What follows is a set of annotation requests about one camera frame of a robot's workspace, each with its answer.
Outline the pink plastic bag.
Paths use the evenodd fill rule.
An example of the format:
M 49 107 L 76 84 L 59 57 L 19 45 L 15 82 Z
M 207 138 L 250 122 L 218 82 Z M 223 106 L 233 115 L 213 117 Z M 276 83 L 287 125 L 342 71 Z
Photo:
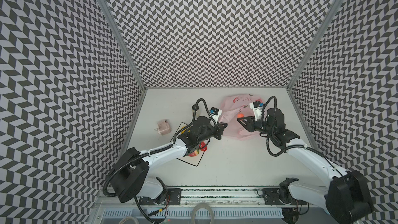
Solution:
M 238 114 L 244 114 L 244 117 L 254 116 L 254 112 L 249 105 L 255 101 L 262 101 L 262 99 L 259 95 L 252 94 L 240 94 L 224 98 L 220 107 L 222 115 L 219 122 L 227 123 L 228 126 L 223 132 L 223 137 L 239 141 L 252 140 L 256 137 L 254 132 L 248 132 L 237 121 Z

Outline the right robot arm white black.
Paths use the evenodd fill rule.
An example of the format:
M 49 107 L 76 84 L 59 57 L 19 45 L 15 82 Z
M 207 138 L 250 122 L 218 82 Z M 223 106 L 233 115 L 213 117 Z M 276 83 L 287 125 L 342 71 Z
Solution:
M 374 203 L 367 179 L 359 171 L 349 171 L 331 162 L 316 149 L 308 146 L 299 135 L 287 129 L 285 115 L 272 96 L 262 103 L 250 103 L 253 114 L 238 114 L 237 121 L 250 133 L 259 132 L 266 138 L 266 149 L 272 157 L 286 153 L 312 171 L 323 186 L 286 178 L 279 185 L 278 197 L 283 204 L 303 201 L 321 207 L 339 224 L 353 224 L 373 213 Z

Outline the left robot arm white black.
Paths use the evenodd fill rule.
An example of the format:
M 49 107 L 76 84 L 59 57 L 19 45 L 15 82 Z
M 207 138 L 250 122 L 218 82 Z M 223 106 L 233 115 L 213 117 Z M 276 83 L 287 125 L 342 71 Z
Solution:
M 178 130 L 172 140 L 155 149 L 138 151 L 129 148 L 106 176 L 102 193 L 117 197 L 121 203 L 134 198 L 149 198 L 162 204 L 169 198 L 169 189 L 159 177 L 148 176 L 152 169 L 172 160 L 187 157 L 207 147 L 212 138 L 220 140 L 227 123 L 219 122 L 222 111 L 205 107 L 205 116 L 193 113 L 192 121 Z

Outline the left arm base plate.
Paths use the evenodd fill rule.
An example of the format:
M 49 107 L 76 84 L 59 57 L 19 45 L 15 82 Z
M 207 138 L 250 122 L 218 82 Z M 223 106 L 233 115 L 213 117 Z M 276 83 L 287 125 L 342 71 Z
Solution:
M 139 204 L 147 206 L 160 206 L 166 205 L 180 205 L 181 203 L 181 188 L 169 188 L 167 191 L 161 193 L 156 199 L 150 199 L 148 197 L 140 197 Z

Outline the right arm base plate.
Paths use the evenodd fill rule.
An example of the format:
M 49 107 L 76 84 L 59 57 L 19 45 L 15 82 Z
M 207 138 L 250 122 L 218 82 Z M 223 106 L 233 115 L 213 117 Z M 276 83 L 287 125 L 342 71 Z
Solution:
M 308 205 L 307 202 L 292 198 L 292 196 L 282 191 L 279 188 L 262 188 L 259 190 L 258 195 L 263 198 L 265 205 L 294 205 L 302 206 Z

